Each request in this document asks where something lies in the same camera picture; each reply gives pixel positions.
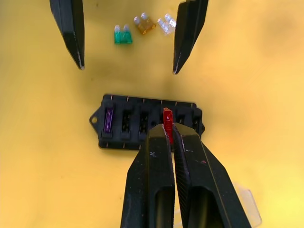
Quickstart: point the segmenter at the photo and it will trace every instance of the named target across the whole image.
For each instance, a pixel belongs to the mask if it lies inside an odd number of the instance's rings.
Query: mounting hole
[[[97,118],[96,116],[94,116],[94,117],[92,118],[92,123],[93,123],[93,124],[97,123],[97,120],[98,120],[98,118]]]

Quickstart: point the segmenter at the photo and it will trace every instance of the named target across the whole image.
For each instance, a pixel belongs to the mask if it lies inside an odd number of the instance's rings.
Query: orange fuse
[[[146,13],[142,13],[141,17],[135,17],[134,23],[137,26],[141,34],[146,34],[147,31],[150,31],[156,27],[153,21],[147,16]]]

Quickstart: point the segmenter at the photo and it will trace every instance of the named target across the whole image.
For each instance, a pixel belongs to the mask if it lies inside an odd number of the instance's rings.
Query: yellow table
[[[178,0],[84,0],[85,70],[48,0],[0,3],[0,227],[117,228],[136,152],[101,150],[89,124],[103,94],[196,102],[202,140],[252,190],[263,228],[302,228],[304,1],[210,0],[177,76],[173,36],[141,36]],[[130,24],[133,44],[114,45]]]

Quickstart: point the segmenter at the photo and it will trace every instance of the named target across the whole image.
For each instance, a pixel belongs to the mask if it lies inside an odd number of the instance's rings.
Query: purple fuse
[[[106,110],[106,115],[105,115],[104,132],[111,133],[112,119],[113,119],[113,108],[108,108]]]

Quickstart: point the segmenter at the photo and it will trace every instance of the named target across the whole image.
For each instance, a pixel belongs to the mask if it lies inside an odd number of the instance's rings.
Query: green fuse
[[[132,36],[128,25],[125,25],[123,31],[120,31],[119,25],[114,28],[114,42],[116,44],[131,44]]]

